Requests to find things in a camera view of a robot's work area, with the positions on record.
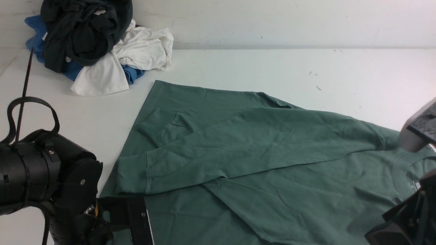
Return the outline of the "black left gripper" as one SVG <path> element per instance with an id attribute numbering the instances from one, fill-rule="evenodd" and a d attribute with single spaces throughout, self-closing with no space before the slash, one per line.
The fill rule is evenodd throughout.
<path id="1" fill-rule="evenodd" d="M 45 202 L 54 244 L 113 245 L 120 232 L 129 235 L 132 245 L 153 245 L 142 196 L 96 196 L 102 170 L 99 161 L 82 159 L 60 172 L 60 189 Z"/>

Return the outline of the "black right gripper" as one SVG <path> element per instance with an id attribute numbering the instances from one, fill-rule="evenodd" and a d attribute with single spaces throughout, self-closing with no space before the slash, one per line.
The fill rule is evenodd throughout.
<path id="1" fill-rule="evenodd" d="M 436 171 L 423 175 L 412 196 L 383 214 L 384 223 L 365 234 L 371 245 L 436 243 Z"/>

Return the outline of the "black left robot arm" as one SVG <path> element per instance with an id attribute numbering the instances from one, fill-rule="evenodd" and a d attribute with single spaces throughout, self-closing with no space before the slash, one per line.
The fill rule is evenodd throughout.
<path id="1" fill-rule="evenodd" d="M 1 146 L 1 215 L 35 207 L 45 218 L 43 244 L 109 245 L 126 232 L 132 245 L 153 245 L 140 196 L 97 197 L 103 163 L 62 135 L 37 130 Z"/>

